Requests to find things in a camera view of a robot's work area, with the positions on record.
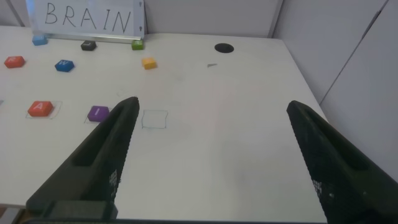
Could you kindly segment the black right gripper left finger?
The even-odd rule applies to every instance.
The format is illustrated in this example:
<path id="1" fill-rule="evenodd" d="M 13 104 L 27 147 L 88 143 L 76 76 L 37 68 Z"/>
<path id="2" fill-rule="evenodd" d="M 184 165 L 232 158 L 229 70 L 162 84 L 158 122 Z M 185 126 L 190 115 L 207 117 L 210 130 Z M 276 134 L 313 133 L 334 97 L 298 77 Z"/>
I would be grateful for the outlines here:
<path id="1" fill-rule="evenodd" d="M 40 213 L 55 201 L 113 202 L 139 115 L 136 96 L 119 102 L 26 202 Z"/>

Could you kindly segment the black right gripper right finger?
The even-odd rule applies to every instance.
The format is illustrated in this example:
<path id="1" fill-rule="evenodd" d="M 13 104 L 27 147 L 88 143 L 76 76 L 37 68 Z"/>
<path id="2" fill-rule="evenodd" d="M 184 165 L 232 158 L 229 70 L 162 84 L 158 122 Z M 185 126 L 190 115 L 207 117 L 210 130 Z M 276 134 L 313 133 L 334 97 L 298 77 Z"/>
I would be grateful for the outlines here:
<path id="1" fill-rule="evenodd" d="M 287 107 L 328 223 L 397 223 L 397 182 L 311 107 Z"/>

